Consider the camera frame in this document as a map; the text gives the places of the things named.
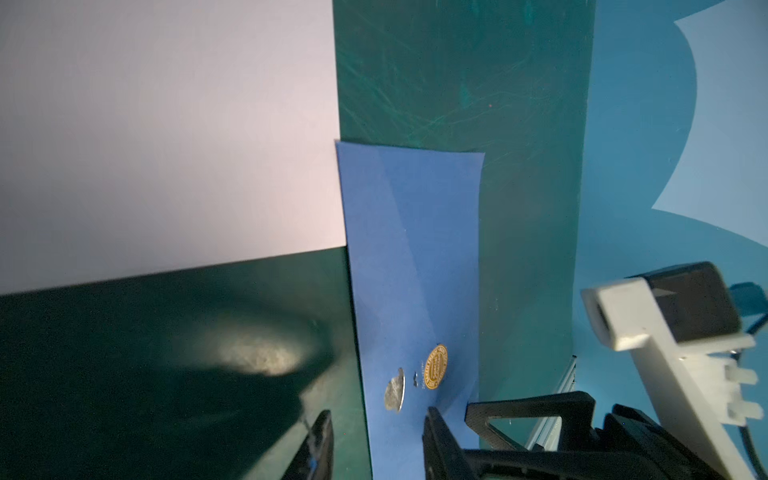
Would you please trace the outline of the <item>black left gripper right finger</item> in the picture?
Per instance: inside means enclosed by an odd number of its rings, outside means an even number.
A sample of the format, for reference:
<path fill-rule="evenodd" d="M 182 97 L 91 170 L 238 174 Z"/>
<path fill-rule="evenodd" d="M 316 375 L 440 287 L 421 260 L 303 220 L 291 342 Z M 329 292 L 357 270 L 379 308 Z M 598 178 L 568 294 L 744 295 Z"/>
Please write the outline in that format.
<path fill-rule="evenodd" d="M 424 419 L 424 472 L 427 480 L 477 480 L 478 475 L 436 407 Z"/>

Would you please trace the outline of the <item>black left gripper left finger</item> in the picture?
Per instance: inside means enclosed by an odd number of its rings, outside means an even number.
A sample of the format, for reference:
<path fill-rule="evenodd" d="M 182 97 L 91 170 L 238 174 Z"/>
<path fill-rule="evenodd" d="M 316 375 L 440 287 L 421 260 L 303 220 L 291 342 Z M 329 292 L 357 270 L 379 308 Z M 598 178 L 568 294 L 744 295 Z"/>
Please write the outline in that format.
<path fill-rule="evenodd" d="M 331 480 L 334 468 L 334 429 L 330 410 L 319 413 L 285 470 L 282 480 Z"/>

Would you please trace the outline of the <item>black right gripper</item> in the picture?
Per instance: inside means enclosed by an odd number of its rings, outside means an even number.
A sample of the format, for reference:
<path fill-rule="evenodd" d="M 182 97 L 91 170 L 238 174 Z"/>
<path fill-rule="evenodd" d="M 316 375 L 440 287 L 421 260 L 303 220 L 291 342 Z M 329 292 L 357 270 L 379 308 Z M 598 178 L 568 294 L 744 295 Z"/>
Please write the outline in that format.
<path fill-rule="evenodd" d="M 572 391 L 516 400 L 470 403 L 465 423 L 496 450 L 526 450 L 491 425 L 494 419 L 562 420 L 559 450 L 597 446 L 592 428 L 595 400 Z M 638 409 L 616 404 L 599 438 L 609 452 L 465 450 L 480 479 L 723 479 L 723 476 Z"/>

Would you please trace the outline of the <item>lavender envelope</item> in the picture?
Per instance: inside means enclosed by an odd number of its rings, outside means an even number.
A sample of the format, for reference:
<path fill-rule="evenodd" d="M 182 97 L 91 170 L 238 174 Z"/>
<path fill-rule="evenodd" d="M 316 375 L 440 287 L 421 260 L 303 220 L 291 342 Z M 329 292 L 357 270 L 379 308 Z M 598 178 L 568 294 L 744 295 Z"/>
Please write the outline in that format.
<path fill-rule="evenodd" d="M 5 294 L 340 247 L 329 1 L 5 1 Z"/>

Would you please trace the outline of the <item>dark blue envelope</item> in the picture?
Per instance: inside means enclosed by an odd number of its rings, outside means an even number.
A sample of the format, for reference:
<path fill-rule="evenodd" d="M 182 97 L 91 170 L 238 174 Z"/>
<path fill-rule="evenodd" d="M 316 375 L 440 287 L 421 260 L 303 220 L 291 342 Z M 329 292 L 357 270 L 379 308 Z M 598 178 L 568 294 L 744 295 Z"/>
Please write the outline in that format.
<path fill-rule="evenodd" d="M 484 157 L 337 144 L 372 472 L 424 477 L 423 423 L 460 445 L 479 389 L 479 194 Z"/>

